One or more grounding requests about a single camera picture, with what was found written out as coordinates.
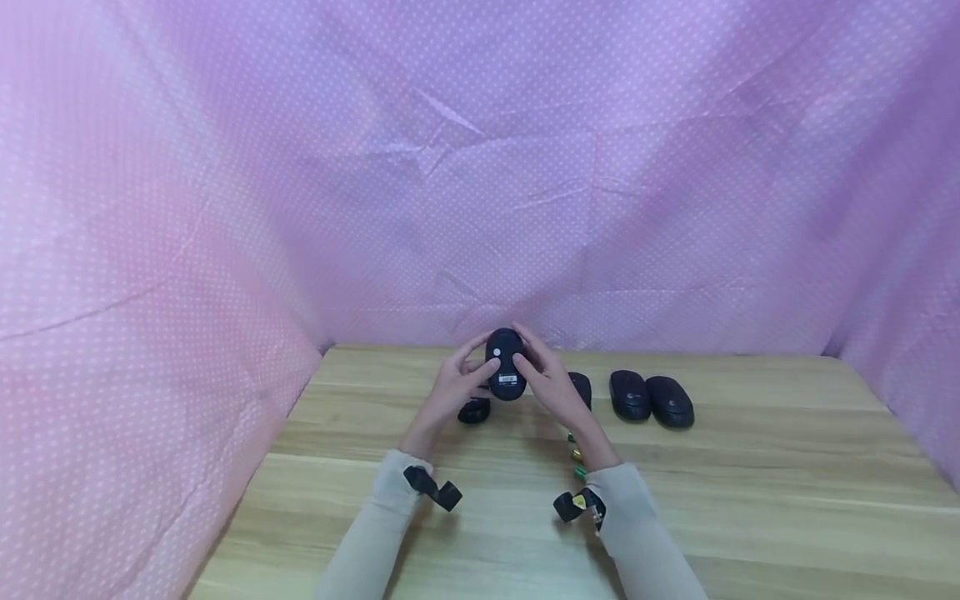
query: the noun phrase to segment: pink polka dot backdrop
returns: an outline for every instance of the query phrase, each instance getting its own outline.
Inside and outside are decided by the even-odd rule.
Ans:
[[[323,350],[511,318],[839,356],[956,483],[958,29],[953,0],[4,2],[0,598],[178,596]]]

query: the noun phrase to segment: wrist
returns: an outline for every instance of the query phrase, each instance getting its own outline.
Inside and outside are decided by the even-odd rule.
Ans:
[[[623,459],[600,426],[600,421],[592,413],[589,418],[582,419],[575,427],[571,427],[570,432],[580,446],[584,466],[588,471],[595,472],[623,464]]]
[[[429,461],[442,428],[441,420],[421,410],[407,427],[407,432],[403,435],[397,449],[415,458]]]

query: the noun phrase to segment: wooden table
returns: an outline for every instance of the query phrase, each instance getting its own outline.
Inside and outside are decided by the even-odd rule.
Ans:
[[[191,597],[309,598],[413,417],[442,349],[336,347],[257,471]],[[817,357],[569,353],[593,407],[645,475],[714,600],[960,598],[960,501],[853,370]],[[667,374],[697,411],[685,433],[619,420],[616,369]],[[531,396],[451,424],[392,598],[617,598],[587,523],[551,502],[576,487],[563,430]]]

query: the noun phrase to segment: wireless mouse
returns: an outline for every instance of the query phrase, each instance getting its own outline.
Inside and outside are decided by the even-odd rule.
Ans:
[[[476,425],[490,416],[490,399],[472,397],[457,414],[457,420],[467,425]]]
[[[581,372],[571,371],[568,373],[570,375],[570,381],[573,382],[573,387],[577,389],[577,394],[580,395],[580,398],[584,401],[587,408],[593,410],[592,397],[593,397],[593,388],[590,386],[590,379]]]
[[[633,371],[614,371],[610,374],[610,400],[613,411],[624,420],[650,419],[650,394],[643,377]]]
[[[527,389],[527,380],[514,365],[514,354],[523,352],[523,338],[509,327],[501,327],[487,340],[487,358],[500,359],[500,367],[488,380],[491,393],[501,400],[516,400]]]
[[[693,426],[693,402],[676,379],[658,375],[647,379],[650,408],[664,427],[687,429]]]

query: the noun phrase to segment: sleeve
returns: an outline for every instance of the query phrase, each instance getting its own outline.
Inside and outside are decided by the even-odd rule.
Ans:
[[[421,494],[403,471],[433,466],[399,450],[387,453],[373,481],[373,492],[340,542],[314,600],[381,600],[394,571],[396,553],[407,533]]]
[[[587,477],[607,514],[600,540],[630,600],[707,600],[683,552],[660,521],[653,495],[629,463]]]

